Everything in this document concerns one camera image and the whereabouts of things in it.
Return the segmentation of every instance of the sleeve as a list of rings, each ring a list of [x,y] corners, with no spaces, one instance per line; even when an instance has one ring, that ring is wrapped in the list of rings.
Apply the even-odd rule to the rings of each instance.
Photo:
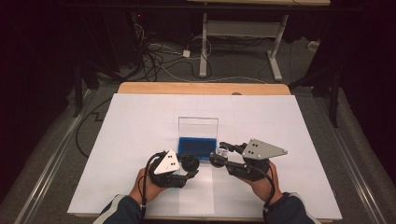
[[[117,195],[93,224],[137,224],[142,218],[137,202],[125,195]]]
[[[320,224],[306,210],[303,200],[297,193],[283,193],[283,197],[268,208],[262,215],[268,224]]]

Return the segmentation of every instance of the white desk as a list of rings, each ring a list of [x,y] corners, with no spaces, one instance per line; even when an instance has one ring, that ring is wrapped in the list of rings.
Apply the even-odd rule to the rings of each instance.
[[[225,4],[259,4],[259,5],[282,5],[306,7],[328,6],[330,0],[190,0],[193,2],[225,3]],[[207,66],[207,36],[208,35],[230,35],[230,36],[253,36],[253,37],[274,37],[274,48],[267,51],[269,64],[276,81],[282,80],[279,67],[276,62],[276,54],[282,40],[283,32],[286,28],[289,15],[284,15],[281,22],[256,22],[256,21],[210,21],[204,13],[202,49],[200,62],[200,77],[206,77]]]
[[[285,148],[289,154],[273,158],[280,188],[297,191],[311,215],[340,219],[318,154],[294,96],[283,85],[128,83],[129,90],[154,94],[115,94],[68,213],[97,216],[116,194],[128,194],[137,171],[154,153],[177,148],[177,118],[219,118],[219,141],[232,144],[252,137]],[[188,94],[172,94],[185,87]],[[256,95],[224,95],[252,91]],[[266,87],[277,95],[257,95]],[[218,88],[211,95],[197,91]],[[233,154],[231,161],[242,161]],[[147,218],[204,220],[262,220],[261,202],[250,187],[225,168],[201,165],[200,173],[183,189],[169,189],[148,204]]]

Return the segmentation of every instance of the person's left hand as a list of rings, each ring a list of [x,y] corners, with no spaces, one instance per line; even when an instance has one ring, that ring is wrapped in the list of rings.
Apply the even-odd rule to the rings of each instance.
[[[139,192],[138,186],[140,186],[140,190],[143,193],[143,179],[144,179],[143,176],[144,175],[145,175],[145,168],[142,168],[142,169],[140,169],[139,173],[137,174],[136,181],[134,182],[134,187],[132,188],[131,193],[129,193],[129,196],[131,196],[138,204],[142,204],[142,195]],[[155,185],[154,183],[152,183],[152,181],[148,175],[147,180],[146,180],[147,203],[154,200],[165,189],[166,188],[160,188],[157,185]]]

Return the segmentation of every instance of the hand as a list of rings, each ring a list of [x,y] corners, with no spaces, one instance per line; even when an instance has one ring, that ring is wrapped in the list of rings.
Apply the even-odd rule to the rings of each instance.
[[[270,169],[268,169],[268,175],[273,179],[274,181],[274,185],[275,185],[275,194],[274,197],[271,199],[271,201],[269,202],[269,205],[273,204],[274,202],[276,202],[278,199],[280,199],[283,194],[279,189],[279,181],[277,179],[277,172],[276,172],[276,167],[273,163],[270,162]],[[239,178],[242,181],[244,181],[245,183],[249,184],[251,186],[251,189],[253,190],[253,192],[263,201],[267,201],[270,197],[271,194],[271,184],[268,181],[267,178],[264,179],[260,179],[257,181],[251,181],[251,180],[246,180],[243,178]]]
[[[144,179],[143,176],[144,175],[145,175],[145,168],[142,168],[142,169],[140,169],[139,173],[137,174],[136,181],[134,182],[134,188],[131,190],[131,193],[129,193],[129,196],[131,196],[138,204],[142,204],[142,195],[139,192],[139,187],[138,186],[140,186],[140,190],[143,193],[143,179]],[[149,178],[149,176],[147,176],[147,179],[146,179],[146,199],[147,199],[147,203],[149,203],[152,200],[154,200],[165,189],[166,188],[160,188],[157,185],[155,185],[154,183],[152,183],[152,181]]]

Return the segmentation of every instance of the gray carpet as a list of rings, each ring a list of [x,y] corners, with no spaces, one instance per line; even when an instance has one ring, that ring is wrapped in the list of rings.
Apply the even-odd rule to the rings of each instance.
[[[242,46],[241,49],[234,49],[230,53],[230,46],[213,48],[213,55],[209,57],[212,69],[210,80],[228,77],[250,77],[268,83],[275,83],[270,67],[267,65],[264,51],[271,48],[271,41],[265,40],[257,47]],[[300,40],[294,44],[282,43],[277,55],[280,71],[283,75],[281,83],[288,84],[304,76],[314,53],[306,50],[308,42]],[[182,48],[166,44],[178,52]],[[177,56],[163,54],[166,61],[175,59]],[[194,74],[198,74],[198,61],[188,62],[193,64]],[[129,69],[122,68],[123,73]],[[172,76],[188,79],[200,80],[191,76],[191,66],[188,63],[180,63],[167,69]],[[103,75],[99,75],[101,86],[97,91],[93,91],[92,99],[85,103],[85,117],[99,104],[110,98],[118,89],[118,84],[108,81]],[[158,74],[158,81],[180,81],[171,77],[168,73],[161,71]],[[256,82],[252,79],[233,78],[223,79],[220,82]],[[292,94],[296,95],[299,106],[302,110],[308,131],[317,149],[319,158],[323,164],[327,177],[338,202],[343,220],[335,223],[374,223],[372,216],[367,212],[361,200],[356,183],[351,178],[351,173],[347,169],[340,144],[334,137],[334,129],[329,125],[327,116],[323,114],[323,107],[327,104],[327,99],[313,98],[310,88],[297,88]],[[53,152],[61,144],[68,127],[76,121],[74,119],[74,99],[70,96],[70,106],[51,125],[47,133],[42,137],[34,153],[27,162],[14,187],[4,199],[0,206],[0,223],[14,223],[18,214],[22,210],[26,200],[34,189],[37,179],[43,172],[47,162]],[[99,112],[98,118],[102,119],[108,108],[109,102],[98,107],[95,112]],[[362,177],[367,186],[370,187],[378,207],[386,222],[391,223],[396,220],[396,190],[386,175],[373,151],[370,149],[367,140],[361,132],[359,123],[349,110],[346,97],[340,92],[340,102],[338,110],[339,132],[347,146],[352,151],[353,158],[357,163]],[[78,142],[84,153],[89,154],[97,134],[99,133],[101,121],[95,121],[95,116],[90,115],[81,125],[78,132]],[[92,223],[92,217],[74,217],[66,213],[68,205],[77,187],[79,178],[84,169],[87,159],[82,156],[76,146],[76,139],[73,136],[65,147],[65,154],[56,176],[49,185],[48,191],[32,219],[32,223]],[[193,223],[187,221],[148,221],[148,223]]]

